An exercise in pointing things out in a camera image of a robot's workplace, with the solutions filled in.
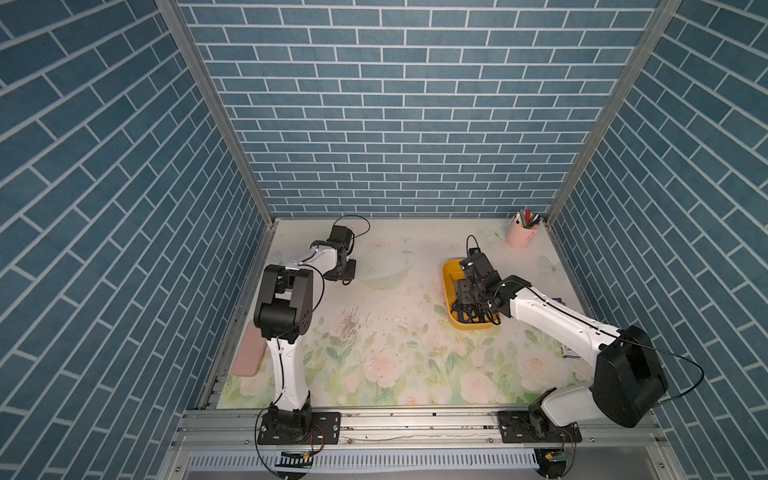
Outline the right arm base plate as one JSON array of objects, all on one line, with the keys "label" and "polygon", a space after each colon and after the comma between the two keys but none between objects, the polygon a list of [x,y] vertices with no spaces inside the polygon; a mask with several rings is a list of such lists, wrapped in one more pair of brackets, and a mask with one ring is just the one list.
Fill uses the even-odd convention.
[{"label": "right arm base plate", "polygon": [[511,443],[580,443],[582,435],[575,423],[556,426],[542,413],[529,410],[503,410],[497,414],[502,441]]}]

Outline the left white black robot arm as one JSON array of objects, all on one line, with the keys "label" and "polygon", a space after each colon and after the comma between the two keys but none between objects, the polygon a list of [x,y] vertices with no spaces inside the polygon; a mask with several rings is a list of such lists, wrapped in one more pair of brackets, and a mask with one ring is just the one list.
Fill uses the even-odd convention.
[{"label": "left white black robot arm", "polygon": [[350,228],[335,224],[327,239],[311,243],[305,258],[287,265],[270,264],[263,271],[253,323],[272,359],[275,393],[268,414],[274,423],[292,428],[310,424],[311,394],[301,343],[326,284],[348,284],[354,279],[356,261],[350,255],[355,239]]}]

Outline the yellow plastic storage box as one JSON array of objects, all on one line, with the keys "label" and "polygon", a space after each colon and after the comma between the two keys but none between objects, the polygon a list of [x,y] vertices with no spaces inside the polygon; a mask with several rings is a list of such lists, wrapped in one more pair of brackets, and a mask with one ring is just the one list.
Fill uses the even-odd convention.
[{"label": "yellow plastic storage box", "polygon": [[462,292],[465,281],[464,272],[458,259],[449,260],[442,266],[443,290],[450,323],[459,330],[481,330],[499,325],[499,314],[489,317],[480,315],[472,305],[463,303],[467,295]]}]

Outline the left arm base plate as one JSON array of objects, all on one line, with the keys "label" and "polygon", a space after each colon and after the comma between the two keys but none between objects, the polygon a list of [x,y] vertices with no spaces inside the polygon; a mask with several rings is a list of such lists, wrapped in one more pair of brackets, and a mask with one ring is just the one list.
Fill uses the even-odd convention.
[{"label": "left arm base plate", "polygon": [[336,445],[341,430],[337,411],[284,411],[268,409],[260,420],[256,443],[262,445]]}]

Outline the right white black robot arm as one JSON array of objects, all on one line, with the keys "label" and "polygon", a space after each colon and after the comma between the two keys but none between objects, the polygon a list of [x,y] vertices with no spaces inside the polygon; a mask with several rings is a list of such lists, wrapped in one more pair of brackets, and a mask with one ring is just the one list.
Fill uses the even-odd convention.
[{"label": "right white black robot arm", "polygon": [[668,380],[649,335],[580,314],[536,289],[531,282],[500,276],[480,248],[447,262],[442,270],[450,318],[465,328],[497,325],[510,318],[552,337],[593,370],[589,386],[552,387],[528,408],[531,434],[543,439],[558,429],[605,418],[633,428],[652,409],[668,403]]}]

